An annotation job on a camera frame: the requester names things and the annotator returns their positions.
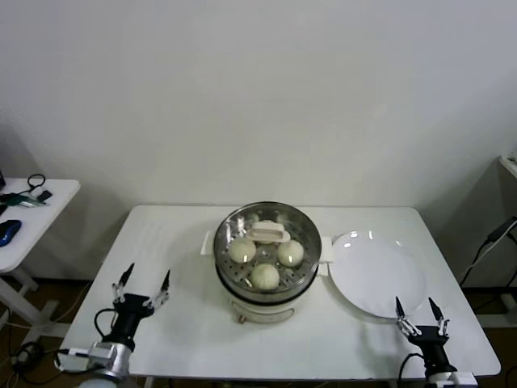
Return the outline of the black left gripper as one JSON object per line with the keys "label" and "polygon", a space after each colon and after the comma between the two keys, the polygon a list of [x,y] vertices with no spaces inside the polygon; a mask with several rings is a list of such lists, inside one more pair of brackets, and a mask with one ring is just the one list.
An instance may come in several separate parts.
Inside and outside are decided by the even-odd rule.
{"label": "black left gripper", "polygon": [[133,269],[134,263],[131,263],[119,281],[112,284],[113,307],[117,318],[111,329],[111,341],[118,344],[134,344],[134,335],[141,320],[153,315],[170,298],[170,270],[167,271],[159,292],[153,297],[125,294],[124,288]]}

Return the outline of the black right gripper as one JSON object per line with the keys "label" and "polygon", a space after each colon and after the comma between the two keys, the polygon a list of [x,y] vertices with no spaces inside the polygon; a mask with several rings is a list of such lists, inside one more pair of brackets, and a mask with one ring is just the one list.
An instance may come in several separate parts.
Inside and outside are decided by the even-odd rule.
{"label": "black right gripper", "polygon": [[444,317],[442,310],[431,297],[428,301],[437,327],[415,326],[406,317],[400,299],[395,297],[397,326],[409,342],[421,350],[426,375],[456,372],[457,369],[450,364],[444,349],[449,337],[449,320]]}

